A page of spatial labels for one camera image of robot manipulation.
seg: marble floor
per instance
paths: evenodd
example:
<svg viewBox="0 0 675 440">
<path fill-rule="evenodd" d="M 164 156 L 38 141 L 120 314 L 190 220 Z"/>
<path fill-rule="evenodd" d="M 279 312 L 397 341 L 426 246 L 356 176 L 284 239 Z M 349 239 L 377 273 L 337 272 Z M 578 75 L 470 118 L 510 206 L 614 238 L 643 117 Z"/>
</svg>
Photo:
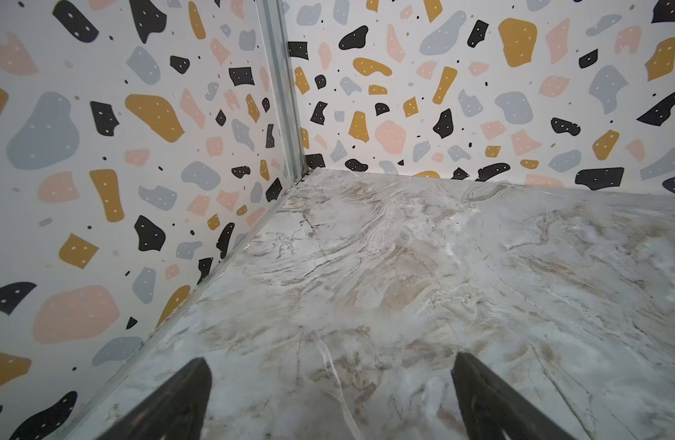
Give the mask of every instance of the marble floor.
<svg viewBox="0 0 675 440">
<path fill-rule="evenodd" d="M 465 439 L 462 350 L 576 439 L 675 439 L 675 197 L 319 169 L 70 438 L 203 356 L 204 439 Z"/>
</svg>

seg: wall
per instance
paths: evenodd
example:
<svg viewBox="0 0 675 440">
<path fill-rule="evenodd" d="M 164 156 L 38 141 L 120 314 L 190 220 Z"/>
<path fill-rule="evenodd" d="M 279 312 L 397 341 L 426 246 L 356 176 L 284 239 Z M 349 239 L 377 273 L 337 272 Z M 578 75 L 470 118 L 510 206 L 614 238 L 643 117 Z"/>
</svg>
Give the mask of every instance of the wall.
<svg viewBox="0 0 675 440">
<path fill-rule="evenodd" d="M 284 10 L 311 166 L 675 192 L 675 0 Z"/>
<path fill-rule="evenodd" d="M 78 411 L 289 188 L 252 0 L 72 3 L 0 1 L 0 439 Z"/>
</svg>

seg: gray shape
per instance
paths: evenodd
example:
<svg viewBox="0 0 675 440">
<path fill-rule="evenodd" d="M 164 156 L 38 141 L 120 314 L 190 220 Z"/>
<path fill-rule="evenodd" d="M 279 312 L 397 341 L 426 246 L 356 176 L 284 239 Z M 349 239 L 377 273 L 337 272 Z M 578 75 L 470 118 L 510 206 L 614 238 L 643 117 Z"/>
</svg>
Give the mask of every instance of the gray shape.
<svg viewBox="0 0 675 440">
<path fill-rule="evenodd" d="M 213 99 L 215 99 L 215 93 L 218 93 L 218 83 L 215 82 L 208 83 L 208 93 L 206 93 L 206 101 L 213 101 Z"/>
<path fill-rule="evenodd" d="M 254 142 L 250 138 L 250 128 L 237 119 L 233 119 L 233 136 L 235 136 L 237 142 L 249 146 L 250 150 L 254 151 Z"/>
<path fill-rule="evenodd" d="M 176 247 L 176 256 L 184 260 L 192 260 L 196 249 L 203 246 L 203 242 L 184 242 Z"/>
<path fill-rule="evenodd" d="M 331 159 L 333 159 L 333 162 L 337 162 L 346 155 L 347 151 L 345 151 L 342 142 L 337 141 L 337 143 L 335 144 L 335 149 L 333 149 L 333 153 L 331 153 Z"/>
<path fill-rule="evenodd" d="M 159 71 L 157 61 L 150 55 L 144 47 L 137 46 L 132 50 L 132 55 L 125 62 L 132 71 L 140 77 L 145 84 L 157 84 L 162 73 Z"/>
<path fill-rule="evenodd" d="M 462 108 L 462 113 L 464 113 L 466 118 L 471 118 L 474 115 L 481 113 L 484 108 L 479 102 L 479 99 L 475 95 L 468 96 L 464 89 L 457 95 L 457 100 L 460 101 L 460 107 Z"/>
<path fill-rule="evenodd" d="M 142 346 L 143 340 L 138 336 L 125 336 L 111 339 L 98 350 L 91 364 L 100 365 L 110 360 L 125 360 Z"/>
<path fill-rule="evenodd" d="M 442 55 L 450 50 L 457 42 L 460 28 L 467 20 L 464 11 L 457 11 L 447 19 L 442 26 L 423 39 L 421 54 Z"/>
<path fill-rule="evenodd" d="M 672 171 L 675 171 L 675 146 L 670 148 L 667 154 L 659 158 L 655 163 L 650 163 L 645 168 L 641 168 L 641 180 L 661 176 Z"/>
<path fill-rule="evenodd" d="M 467 159 L 468 161 L 472 159 L 472 156 L 463 150 L 459 145 L 453 145 L 448 150 L 447 153 L 450 155 L 450 158 L 453 162 L 457 162 L 460 159 Z"/>
<path fill-rule="evenodd" d="M 413 162 L 420 161 L 430 151 L 430 141 L 421 142 L 413 147 Z"/>
<path fill-rule="evenodd" d="M 618 14 L 609 14 L 605 15 L 604 17 L 599 18 L 599 21 L 597 22 L 597 25 L 594 27 L 590 27 L 587 29 L 585 32 L 588 37 L 593 37 L 594 35 L 599 35 L 603 31 L 607 30 L 611 26 L 614 26 L 616 23 L 618 23 L 621 20 L 621 15 Z"/>
<path fill-rule="evenodd" d="M 386 174 L 395 174 L 398 175 L 399 172 L 396 171 L 396 167 L 391 161 L 381 161 L 379 162 L 379 166 L 384 170 Z"/>
<path fill-rule="evenodd" d="M 140 185 L 137 194 L 141 199 L 161 210 L 170 210 L 176 203 L 176 192 L 159 185 L 155 189 L 147 189 Z"/>
<path fill-rule="evenodd" d="M 343 77 L 342 80 L 340 80 L 340 87 L 342 87 L 343 92 L 348 96 L 351 95 L 352 92 L 362 92 L 362 88 L 348 77 Z"/>
<path fill-rule="evenodd" d="M 573 169 L 580 163 L 582 163 L 582 152 L 580 150 L 571 150 L 553 157 L 548 166 L 557 172 L 565 172 Z"/>
<path fill-rule="evenodd" d="M 155 293 L 155 281 L 157 271 L 150 268 L 143 268 L 135 281 L 132 282 L 132 292 L 137 295 L 141 302 L 149 304 Z"/>
<path fill-rule="evenodd" d="M 604 107 L 604 114 L 607 115 L 616 110 L 618 102 L 616 95 L 628 85 L 626 79 L 614 66 L 603 66 L 591 81 L 589 94 L 597 98 Z"/>
<path fill-rule="evenodd" d="M 244 51 L 254 51 L 254 47 L 257 45 L 257 33 L 254 29 L 250 31 L 241 30 L 238 44 Z"/>
<path fill-rule="evenodd" d="M 250 192 L 250 201 L 254 204 L 262 201 L 262 184 L 261 183 L 256 182 L 254 184 L 254 187 L 252 188 L 252 192 Z"/>
<path fill-rule="evenodd" d="M 235 244 L 233 244 L 233 249 L 235 249 L 237 247 L 237 245 L 240 244 L 240 242 L 242 242 L 245 239 L 246 236 L 247 236 L 247 233 L 244 233 L 244 234 L 240 234 L 237 237 L 235 237 Z"/>
<path fill-rule="evenodd" d="M 220 175 L 210 166 L 196 161 L 184 168 L 181 172 L 181 180 L 195 183 L 203 191 L 210 191 L 220 184 Z"/>
<path fill-rule="evenodd" d="M 526 4 L 528 5 L 528 11 L 536 12 L 550 4 L 550 0 L 527 0 Z"/>
<path fill-rule="evenodd" d="M 527 124 L 533 120 L 533 110 L 521 92 L 502 93 L 494 103 L 504 111 L 504 118 L 509 124 Z"/>
<path fill-rule="evenodd" d="M 57 92 L 40 96 L 32 115 L 12 137 L 5 154 L 18 170 L 38 170 L 71 157 L 78 129 L 69 118 L 71 104 Z"/>
<path fill-rule="evenodd" d="M 335 0 L 333 19 L 342 25 L 346 25 L 348 15 L 350 15 L 350 0 Z"/>
<path fill-rule="evenodd" d="M 298 10 L 296 22 L 298 26 L 312 26 L 318 22 L 321 17 L 321 4 L 316 3 L 313 6 L 304 5 Z"/>
</svg>

